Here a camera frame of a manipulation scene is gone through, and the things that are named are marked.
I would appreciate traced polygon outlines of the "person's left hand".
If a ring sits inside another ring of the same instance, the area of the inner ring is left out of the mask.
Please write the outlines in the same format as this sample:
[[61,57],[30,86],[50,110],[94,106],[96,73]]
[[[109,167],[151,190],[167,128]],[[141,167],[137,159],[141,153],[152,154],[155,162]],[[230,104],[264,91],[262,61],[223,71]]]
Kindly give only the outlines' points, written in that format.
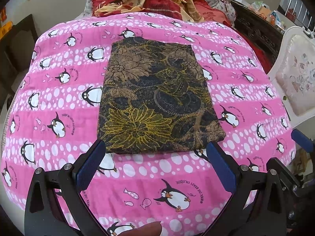
[[145,224],[137,229],[124,231],[119,236],[160,236],[162,225],[160,221]]

